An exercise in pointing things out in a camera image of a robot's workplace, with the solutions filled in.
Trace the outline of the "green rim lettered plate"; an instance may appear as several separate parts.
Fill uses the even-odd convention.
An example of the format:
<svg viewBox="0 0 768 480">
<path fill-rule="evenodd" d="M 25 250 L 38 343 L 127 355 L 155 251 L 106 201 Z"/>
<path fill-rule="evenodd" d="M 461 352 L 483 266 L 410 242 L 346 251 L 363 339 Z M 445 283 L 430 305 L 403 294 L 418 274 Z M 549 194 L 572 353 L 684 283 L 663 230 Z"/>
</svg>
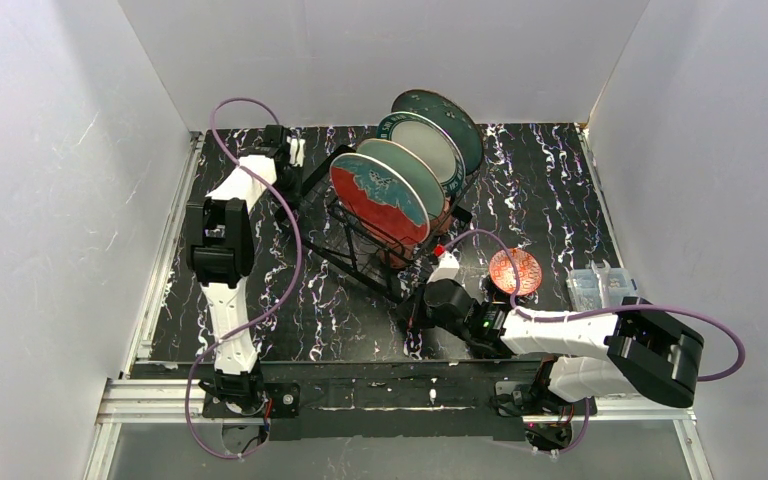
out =
<svg viewBox="0 0 768 480">
<path fill-rule="evenodd" d="M 463 155 L 451 136 L 435 122 L 413 112 L 391 112 L 379 122 L 376 136 L 395 142 L 419 157 L 448 197 L 461 193 L 466 180 Z"/>
</svg>

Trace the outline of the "black wire dish rack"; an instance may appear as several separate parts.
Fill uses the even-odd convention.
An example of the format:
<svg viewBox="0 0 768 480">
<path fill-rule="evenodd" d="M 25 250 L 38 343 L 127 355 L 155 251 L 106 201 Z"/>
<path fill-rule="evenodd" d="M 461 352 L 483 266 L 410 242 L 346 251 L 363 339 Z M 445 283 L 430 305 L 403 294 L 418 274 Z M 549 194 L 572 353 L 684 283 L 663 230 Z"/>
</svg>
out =
<svg viewBox="0 0 768 480">
<path fill-rule="evenodd" d="M 390 269 L 376 256 L 386 243 L 374 237 L 336 196 L 329 166 L 351 149 L 340 146 L 302 182 L 301 198 L 293 205 L 303 246 L 328 261 L 339 273 L 388 300 L 402 302 L 425 283 L 433 270 L 433 254 L 440 238 L 430 235 L 416 246 L 414 261 L 402 270 Z"/>
</svg>

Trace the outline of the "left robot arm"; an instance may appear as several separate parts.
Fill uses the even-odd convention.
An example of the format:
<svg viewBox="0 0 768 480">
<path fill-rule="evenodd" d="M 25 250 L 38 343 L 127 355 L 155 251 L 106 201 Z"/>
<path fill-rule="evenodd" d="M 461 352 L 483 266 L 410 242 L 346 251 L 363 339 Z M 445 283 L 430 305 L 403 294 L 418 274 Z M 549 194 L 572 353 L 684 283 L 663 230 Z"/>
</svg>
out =
<svg viewBox="0 0 768 480">
<path fill-rule="evenodd" d="M 261 140 L 243 150 L 243 165 L 186 208 L 186 264 L 206 298 L 216 343 L 214 376 L 199 386 L 243 416 L 268 404 L 252 334 L 235 331 L 249 322 L 245 290 L 255 257 L 250 210 L 270 185 L 296 192 L 302 152 L 288 128 L 268 125 Z"/>
</svg>

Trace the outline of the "light green flower plate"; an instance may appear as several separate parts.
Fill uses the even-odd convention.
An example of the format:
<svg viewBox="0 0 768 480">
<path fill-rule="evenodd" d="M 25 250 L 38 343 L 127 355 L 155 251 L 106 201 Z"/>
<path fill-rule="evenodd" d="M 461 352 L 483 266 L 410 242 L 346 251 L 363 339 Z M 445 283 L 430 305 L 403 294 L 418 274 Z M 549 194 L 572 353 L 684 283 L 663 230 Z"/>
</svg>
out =
<svg viewBox="0 0 768 480">
<path fill-rule="evenodd" d="M 411 151 L 390 140 L 370 138 L 359 144 L 357 152 L 379 160 L 406 180 L 432 222 L 444 212 L 446 197 L 441 184 L 425 162 Z"/>
</svg>

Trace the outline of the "dark blue glazed plate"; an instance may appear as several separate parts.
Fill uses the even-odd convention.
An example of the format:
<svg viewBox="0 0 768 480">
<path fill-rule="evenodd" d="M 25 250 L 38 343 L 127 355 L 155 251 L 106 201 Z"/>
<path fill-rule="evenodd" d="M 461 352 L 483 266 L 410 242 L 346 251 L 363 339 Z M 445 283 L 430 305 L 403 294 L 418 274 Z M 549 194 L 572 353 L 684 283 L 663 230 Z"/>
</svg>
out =
<svg viewBox="0 0 768 480">
<path fill-rule="evenodd" d="M 474 174 L 484 160 L 484 139 L 468 113 L 453 100 L 430 90 L 410 89 L 400 93 L 391 111 L 419 114 L 440 126 L 458 147 L 467 176 Z"/>
</svg>

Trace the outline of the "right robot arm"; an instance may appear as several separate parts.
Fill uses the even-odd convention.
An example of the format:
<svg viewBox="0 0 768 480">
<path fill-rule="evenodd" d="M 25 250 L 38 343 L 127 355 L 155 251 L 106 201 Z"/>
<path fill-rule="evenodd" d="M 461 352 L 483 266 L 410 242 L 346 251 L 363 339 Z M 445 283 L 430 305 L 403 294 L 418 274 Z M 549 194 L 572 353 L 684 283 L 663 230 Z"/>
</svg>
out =
<svg viewBox="0 0 768 480">
<path fill-rule="evenodd" d="M 673 408 L 695 400 L 703 337 L 667 312 L 627 297 L 606 313 L 550 312 L 479 302 L 453 279 L 418 288 L 397 308 L 410 328 L 442 328 L 477 356 L 540 354 L 531 395 L 572 404 L 637 393 Z"/>
</svg>

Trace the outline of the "red teal floral plate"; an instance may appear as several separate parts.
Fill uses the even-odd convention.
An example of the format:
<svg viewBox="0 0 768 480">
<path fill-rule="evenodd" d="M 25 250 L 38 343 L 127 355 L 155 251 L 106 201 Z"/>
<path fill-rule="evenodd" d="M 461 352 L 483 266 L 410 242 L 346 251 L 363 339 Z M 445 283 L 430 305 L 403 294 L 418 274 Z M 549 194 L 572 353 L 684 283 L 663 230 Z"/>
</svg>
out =
<svg viewBox="0 0 768 480">
<path fill-rule="evenodd" d="M 343 206 L 387 242 L 416 245 L 430 235 L 430 219 L 413 187 L 393 168 L 360 153 L 338 155 L 330 180 Z"/>
</svg>

